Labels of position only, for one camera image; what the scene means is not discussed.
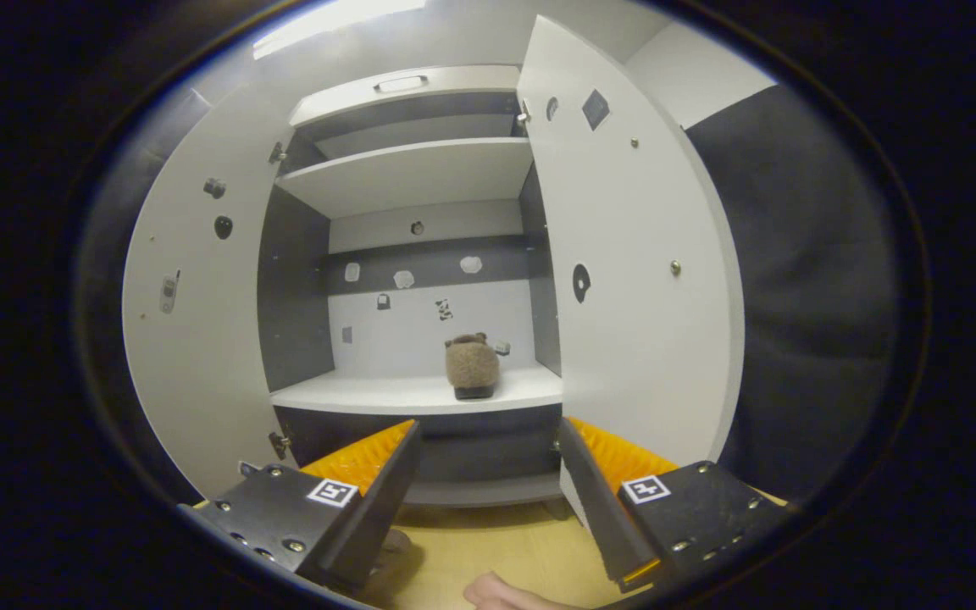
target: human hand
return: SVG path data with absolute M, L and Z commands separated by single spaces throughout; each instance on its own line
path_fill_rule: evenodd
M 549 600 L 531 591 L 512 587 L 500 579 L 496 572 L 477 576 L 462 596 L 477 610 L 580 610 L 573 606 Z

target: wooden floor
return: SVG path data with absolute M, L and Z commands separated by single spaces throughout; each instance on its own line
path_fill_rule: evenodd
M 357 595 L 385 610 L 471 609 L 462 591 L 488 571 L 572 606 L 599 607 L 624 597 L 605 576 L 588 530 L 573 514 L 557 520 L 541 503 L 404 508 L 394 528 L 410 537 L 413 548 L 390 573 L 372 579 Z

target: open cabinet door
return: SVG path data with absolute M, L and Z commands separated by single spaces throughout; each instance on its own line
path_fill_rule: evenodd
M 563 413 L 677 464 L 716 460 L 740 389 L 744 303 L 702 161 L 623 66 L 542 16 L 518 97 L 545 198 Z
M 241 481 L 237 461 L 281 461 L 268 439 L 281 429 L 263 370 L 256 297 L 279 165 L 269 158 L 292 132 L 287 114 L 257 88 L 230 93 L 171 153 L 130 240 L 123 286 L 130 374 L 160 444 L 210 498 Z M 225 187 L 219 197 L 206 190 L 211 180 Z M 223 223 L 230 232 L 221 236 Z M 283 461 L 294 464 L 287 454 Z

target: brown plush toy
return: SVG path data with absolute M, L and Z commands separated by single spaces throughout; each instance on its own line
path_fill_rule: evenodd
M 488 398 L 499 381 L 499 356 L 488 347 L 488 335 L 459 335 L 446 341 L 446 381 L 454 397 Z

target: door hinge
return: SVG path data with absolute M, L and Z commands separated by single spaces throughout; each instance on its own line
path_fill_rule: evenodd
M 518 121 L 519 125 L 524 126 L 526 123 L 530 122 L 530 109 L 526 107 L 525 97 L 523 97 L 520 105 L 522 105 L 522 112 L 518 113 L 518 116 L 514 117 L 514 119 Z
M 278 454 L 278 459 L 284 459 L 288 447 L 291 447 L 291 439 L 287 436 L 281 436 L 276 432 L 270 432 L 270 445 L 274 447 L 274 452 Z
M 287 158 L 288 158 L 288 153 L 281 150 L 281 142 L 275 143 L 274 150 L 270 151 L 271 165 L 279 161 L 284 161 L 284 159 Z

